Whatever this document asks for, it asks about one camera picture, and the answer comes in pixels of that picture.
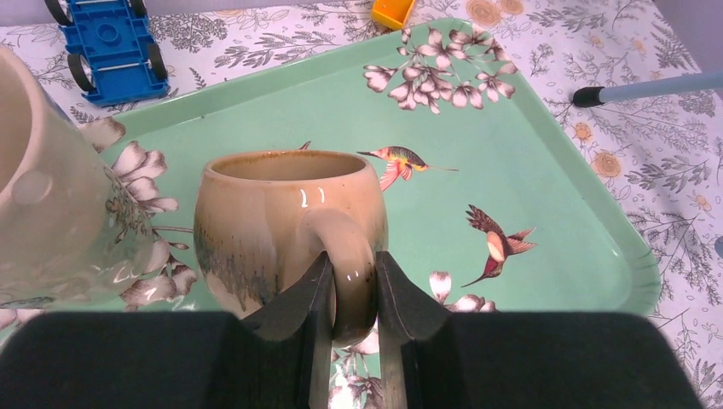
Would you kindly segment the round beige glazed mug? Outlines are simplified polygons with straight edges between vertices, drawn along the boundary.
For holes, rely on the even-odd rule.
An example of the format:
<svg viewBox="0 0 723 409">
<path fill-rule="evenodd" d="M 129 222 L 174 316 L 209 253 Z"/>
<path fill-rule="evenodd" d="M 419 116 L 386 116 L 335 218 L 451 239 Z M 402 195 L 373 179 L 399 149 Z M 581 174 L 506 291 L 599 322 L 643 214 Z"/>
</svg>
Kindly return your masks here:
<svg viewBox="0 0 723 409">
<path fill-rule="evenodd" d="M 359 343 L 376 320 L 375 256 L 387 247 L 379 177 L 358 155 L 267 150 L 215 158 L 203 169 L 194 212 L 197 263 L 220 306 L 241 319 L 326 253 L 333 343 Z"/>
</svg>

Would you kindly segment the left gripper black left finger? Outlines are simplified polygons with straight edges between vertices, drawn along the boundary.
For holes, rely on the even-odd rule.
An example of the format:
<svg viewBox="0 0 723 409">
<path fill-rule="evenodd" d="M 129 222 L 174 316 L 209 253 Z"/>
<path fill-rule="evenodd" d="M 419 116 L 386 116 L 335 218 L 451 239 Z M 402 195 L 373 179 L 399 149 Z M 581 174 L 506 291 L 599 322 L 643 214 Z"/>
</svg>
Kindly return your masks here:
<svg viewBox="0 0 723 409">
<path fill-rule="evenodd" d="M 332 264 L 245 319 L 211 312 L 57 312 L 1 354 L 4 408 L 323 408 Z"/>
</svg>

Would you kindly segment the beige seahorse print mug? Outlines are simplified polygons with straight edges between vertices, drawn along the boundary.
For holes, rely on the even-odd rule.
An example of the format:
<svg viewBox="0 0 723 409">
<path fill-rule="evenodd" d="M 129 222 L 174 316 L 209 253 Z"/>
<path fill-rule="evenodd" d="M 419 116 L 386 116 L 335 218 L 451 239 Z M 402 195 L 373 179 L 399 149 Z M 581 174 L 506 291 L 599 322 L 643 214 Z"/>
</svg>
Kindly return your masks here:
<svg viewBox="0 0 723 409">
<path fill-rule="evenodd" d="M 124 133 L 111 118 L 75 125 L 2 48 L 3 308 L 103 300 L 146 272 L 148 218 L 101 158 Z"/>
</svg>

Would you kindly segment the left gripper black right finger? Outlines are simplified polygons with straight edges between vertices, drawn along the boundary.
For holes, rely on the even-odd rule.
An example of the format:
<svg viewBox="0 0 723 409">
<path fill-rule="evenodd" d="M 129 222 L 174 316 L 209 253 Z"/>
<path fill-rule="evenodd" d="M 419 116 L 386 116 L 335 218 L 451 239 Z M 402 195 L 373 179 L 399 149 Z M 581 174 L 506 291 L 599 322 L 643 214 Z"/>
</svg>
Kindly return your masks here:
<svg viewBox="0 0 723 409">
<path fill-rule="evenodd" d="M 666 339 L 612 312 L 453 313 L 376 261 L 388 408 L 698 408 Z"/>
</svg>

